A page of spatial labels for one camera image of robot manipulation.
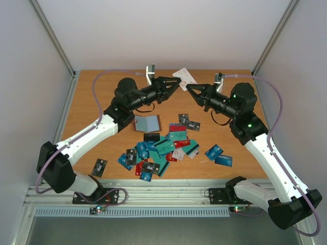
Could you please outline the white red-print card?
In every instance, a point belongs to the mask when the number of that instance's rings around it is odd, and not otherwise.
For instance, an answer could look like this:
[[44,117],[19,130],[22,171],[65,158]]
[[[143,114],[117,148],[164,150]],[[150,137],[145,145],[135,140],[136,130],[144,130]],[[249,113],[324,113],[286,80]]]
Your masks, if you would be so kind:
[[173,77],[180,78],[179,86],[183,91],[187,91],[188,84],[197,84],[196,80],[192,77],[189,71],[184,67],[172,74]]

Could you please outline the brown leather card holder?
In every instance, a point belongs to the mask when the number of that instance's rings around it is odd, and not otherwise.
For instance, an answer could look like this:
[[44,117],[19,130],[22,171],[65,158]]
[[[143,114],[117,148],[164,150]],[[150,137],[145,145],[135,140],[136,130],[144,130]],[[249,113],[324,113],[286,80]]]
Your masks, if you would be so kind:
[[134,127],[138,132],[151,133],[161,131],[159,115],[138,116],[134,118]]

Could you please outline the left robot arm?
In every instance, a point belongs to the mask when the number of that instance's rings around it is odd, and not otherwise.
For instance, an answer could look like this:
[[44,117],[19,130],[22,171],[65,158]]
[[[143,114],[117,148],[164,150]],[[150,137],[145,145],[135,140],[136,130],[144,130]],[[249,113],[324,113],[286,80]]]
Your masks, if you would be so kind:
[[180,78],[157,77],[149,86],[138,89],[132,78],[118,82],[114,98],[106,110],[88,127],[74,136],[53,144],[44,143],[37,162],[36,192],[41,180],[49,184],[55,193],[67,190],[81,193],[91,203],[98,203],[103,190],[97,181],[87,175],[75,172],[73,165],[97,144],[126,128],[135,119],[134,111],[152,102],[166,101],[179,87]]

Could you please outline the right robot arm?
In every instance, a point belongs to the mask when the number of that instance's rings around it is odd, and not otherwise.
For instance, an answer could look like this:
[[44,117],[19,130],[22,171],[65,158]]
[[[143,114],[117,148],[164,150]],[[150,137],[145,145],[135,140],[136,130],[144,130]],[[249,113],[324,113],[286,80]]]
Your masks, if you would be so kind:
[[230,202],[245,200],[260,207],[283,230],[316,213],[320,192],[308,189],[275,147],[270,131],[254,113],[258,98],[249,83],[235,85],[230,97],[220,94],[215,85],[188,84],[186,88],[205,111],[212,109],[230,118],[233,136],[255,157],[274,187],[269,192],[244,177],[235,177],[225,184]]

